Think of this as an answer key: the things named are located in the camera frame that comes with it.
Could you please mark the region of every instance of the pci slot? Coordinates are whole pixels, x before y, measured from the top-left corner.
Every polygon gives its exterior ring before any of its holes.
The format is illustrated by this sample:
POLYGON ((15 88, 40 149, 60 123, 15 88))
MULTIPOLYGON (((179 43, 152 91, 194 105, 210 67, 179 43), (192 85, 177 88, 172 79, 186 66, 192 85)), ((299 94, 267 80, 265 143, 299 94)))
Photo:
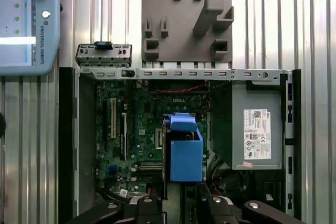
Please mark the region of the pci slot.
POLYGON ((117 137, 117 99, 111 98, 111 138, 117 137))
POLYGON ((102 141, 104 142, 104 148, 107 151, 107 138, 108 138, 108 100, 103 100, 102 102, 103 110, 102 110, 102 141))
POLYGON ((120 120, 120 160, 126 160, 127 155, 127 113, 121 113, 120 120))

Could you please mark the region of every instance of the sticker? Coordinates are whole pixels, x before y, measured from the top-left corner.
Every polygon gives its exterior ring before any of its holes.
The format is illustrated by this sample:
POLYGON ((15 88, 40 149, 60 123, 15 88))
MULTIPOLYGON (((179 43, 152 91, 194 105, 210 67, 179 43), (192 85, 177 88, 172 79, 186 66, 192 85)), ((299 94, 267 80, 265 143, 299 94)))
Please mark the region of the sticker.
POLYGON ((267 110, 244 110, 244 159, 271 159, 271 113, 267 110))
POLYGON ((127 193, 128 191, 127 190, 124 190, 124 189, 120 189, 120 193, 119 195, 123 198, 127 198, 127 193))
POLYGON ((249 162, 246 162, 246 161, 244 161, 244 162, 243 162, 243 166, 245 166, 245 167, 248 167, 248 168, 252 168, 253 164, 252 164, 252 163, 249 163, 249 162))
POLYGON ((139 135, 140 136, 145 136, 146 131, 144 129, 139 130, 139 135))

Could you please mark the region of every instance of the metal sheet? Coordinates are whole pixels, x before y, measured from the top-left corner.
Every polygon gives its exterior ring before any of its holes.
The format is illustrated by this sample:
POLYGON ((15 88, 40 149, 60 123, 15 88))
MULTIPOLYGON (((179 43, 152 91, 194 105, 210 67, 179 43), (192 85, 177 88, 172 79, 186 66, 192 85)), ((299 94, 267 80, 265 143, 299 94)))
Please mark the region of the metal sheet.
POLYGON ((1 221, 57 223, 57 71, 2 78, 1 221))

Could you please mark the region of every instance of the wire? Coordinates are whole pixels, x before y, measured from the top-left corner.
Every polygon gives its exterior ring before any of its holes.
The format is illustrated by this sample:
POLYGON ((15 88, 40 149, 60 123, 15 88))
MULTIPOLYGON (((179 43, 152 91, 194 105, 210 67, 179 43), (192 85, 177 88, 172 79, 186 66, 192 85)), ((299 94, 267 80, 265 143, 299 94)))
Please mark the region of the wire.
POLYGON ((189 88, 189 89, 182 89, 182 90, 162 90, 162 89, 151 89, 152 91, 155 91, 155 92, 159 92, 159 93, 166 93, 166 94, 178 94, 178 93, 185 93, 185 92, 189 92, 189 91, 192 91, 192 90, 195 90, 195 89, 198 89, 200 87, 203 87, 205 84, 200 84, 200 85, 197 85, 197 86, 194 86, 192 88, 189 88))
POLYGON ((216 173, 216 171, 217 171, 217 169, 218 169, 219 167, 220 167, 220 165, 217 165, 217 167, 215 168, 214 173, 212 173, 211 180, 214 180, 215 173, 216 173))

